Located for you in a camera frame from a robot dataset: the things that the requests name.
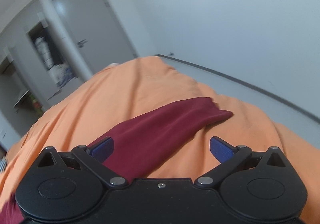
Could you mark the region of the grey open wardrobe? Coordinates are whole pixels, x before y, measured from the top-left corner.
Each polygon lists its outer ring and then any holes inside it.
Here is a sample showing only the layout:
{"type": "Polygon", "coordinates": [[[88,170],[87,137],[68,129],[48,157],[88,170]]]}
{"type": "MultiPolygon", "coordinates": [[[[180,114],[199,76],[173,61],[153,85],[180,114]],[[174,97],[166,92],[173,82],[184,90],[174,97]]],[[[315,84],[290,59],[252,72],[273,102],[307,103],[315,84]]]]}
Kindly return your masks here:
{"type": "Polygon", "coordinates": [[[33,94],[46,111],[83,84],[81,78],[73,78],[59,88],[48,73],[28,35],[40,23],[42,14],[39,0],[32,0],[1,31],[1,56],[12,61],[1,74],[1,109],[20,136],[39,118],[26,94],[33,94]]]}

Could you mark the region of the clothes inside wardrobe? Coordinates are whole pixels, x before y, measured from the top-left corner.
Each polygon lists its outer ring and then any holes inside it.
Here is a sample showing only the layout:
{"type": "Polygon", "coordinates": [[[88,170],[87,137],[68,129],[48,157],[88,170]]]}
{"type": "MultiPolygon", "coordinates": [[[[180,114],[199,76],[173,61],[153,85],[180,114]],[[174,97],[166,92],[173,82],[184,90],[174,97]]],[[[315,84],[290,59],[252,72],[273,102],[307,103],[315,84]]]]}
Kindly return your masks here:
{"type": "Polygon", "coordinates": [[[35,40],[35,46],[47,72],[59,89],[76,78],[71,66],[61,59],[59,52],[54,49],[54,46],[50,46],[45,37],[38,37],[35,40]]]}

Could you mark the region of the maroon long-sleeve shirt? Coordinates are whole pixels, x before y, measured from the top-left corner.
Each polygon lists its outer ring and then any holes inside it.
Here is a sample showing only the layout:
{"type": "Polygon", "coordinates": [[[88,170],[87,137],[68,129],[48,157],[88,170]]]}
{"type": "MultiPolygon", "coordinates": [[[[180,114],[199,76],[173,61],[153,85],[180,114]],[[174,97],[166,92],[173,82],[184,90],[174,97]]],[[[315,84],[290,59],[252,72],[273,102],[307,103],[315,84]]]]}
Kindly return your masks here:
{"type": "Polygon", "coordinates": [[[232,116],[208,97],[180,100],[117,124],[89,145],[111,137],[114,151],[103,165],[132,182],[156,170],[202,128],[232,116]]]}

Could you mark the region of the orange bed sheet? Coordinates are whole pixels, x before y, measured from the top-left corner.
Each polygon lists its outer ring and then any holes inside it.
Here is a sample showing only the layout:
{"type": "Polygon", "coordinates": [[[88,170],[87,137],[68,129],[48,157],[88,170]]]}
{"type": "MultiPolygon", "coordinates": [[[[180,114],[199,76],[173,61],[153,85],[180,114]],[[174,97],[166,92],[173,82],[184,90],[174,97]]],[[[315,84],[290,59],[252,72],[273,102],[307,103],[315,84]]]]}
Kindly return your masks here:
{"type": "Polygon", "coordinates": [[[308,191],[302,220],[319,223],[319,149],[284,125],[272,121],[258,107],[219,95],[154,56],[103,69],[44,113],[8,152],[8,165],[1,173],[1,204],[9,200],[44,147],[68,151],[76,145],[91,143],[125,120],[178,100],[196,97],[210,97],[213,104],[231,111],[233,116],[193,134],[149,176],[196,178],[217,166],[218,161],[208,147],[212,136],[233,145],[247,145],[255,151],[278,146],[308,191]]]}

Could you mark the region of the grey room door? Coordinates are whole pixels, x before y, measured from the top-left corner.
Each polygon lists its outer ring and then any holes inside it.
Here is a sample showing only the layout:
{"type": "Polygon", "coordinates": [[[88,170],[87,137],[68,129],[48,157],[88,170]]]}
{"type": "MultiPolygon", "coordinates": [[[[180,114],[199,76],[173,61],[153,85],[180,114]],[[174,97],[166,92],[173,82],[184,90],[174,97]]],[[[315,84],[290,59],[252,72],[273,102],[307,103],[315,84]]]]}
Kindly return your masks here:
{"type": "Polygon", "coordinates": [[[137,58],[108,0],[52,0],[52,3],[92,72],[137,58]]]}

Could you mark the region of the colourful bag in wardrobe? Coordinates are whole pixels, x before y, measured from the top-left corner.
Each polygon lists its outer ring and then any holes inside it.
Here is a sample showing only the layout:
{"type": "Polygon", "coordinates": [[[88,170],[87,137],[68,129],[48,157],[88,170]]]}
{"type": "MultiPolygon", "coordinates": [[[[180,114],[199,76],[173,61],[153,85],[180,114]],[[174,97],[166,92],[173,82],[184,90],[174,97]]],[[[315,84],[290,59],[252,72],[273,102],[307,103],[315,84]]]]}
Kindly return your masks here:
{"type": "Polygon", "coordinates": [[[32,93],[29,94],[29,99],[30,99],[30,102],[31,102],[33,109],[41,117],[44,114],[44,112],[42,110],[42,105],[39,103],[37,98],[32,93]]]}

